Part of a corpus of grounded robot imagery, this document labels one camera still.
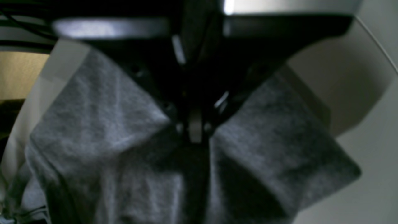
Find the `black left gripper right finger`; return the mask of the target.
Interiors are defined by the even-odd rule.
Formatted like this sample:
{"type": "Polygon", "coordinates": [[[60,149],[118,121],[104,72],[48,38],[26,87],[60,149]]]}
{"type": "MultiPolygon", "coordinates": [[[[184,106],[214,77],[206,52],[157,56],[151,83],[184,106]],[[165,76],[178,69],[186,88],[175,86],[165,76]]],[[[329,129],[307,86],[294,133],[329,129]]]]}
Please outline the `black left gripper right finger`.
{"type": "Polygon", "coordinates": [[[204,120],[218,127],[288,59],[344,35],[360,0],[217,0],[199,58],[209,71],[204,120]]]}

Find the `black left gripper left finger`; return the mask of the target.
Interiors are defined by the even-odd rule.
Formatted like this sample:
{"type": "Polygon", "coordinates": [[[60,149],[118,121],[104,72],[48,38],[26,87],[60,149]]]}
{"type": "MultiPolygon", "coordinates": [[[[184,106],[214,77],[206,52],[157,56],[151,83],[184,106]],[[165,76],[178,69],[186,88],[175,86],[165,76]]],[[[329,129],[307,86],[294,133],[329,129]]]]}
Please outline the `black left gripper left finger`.
{"type": "Polygon", "coordinates": [[[54,32],[103,52],[148,92],[195,139],[180,42],[183,0],[53,0],[54,32]]]}

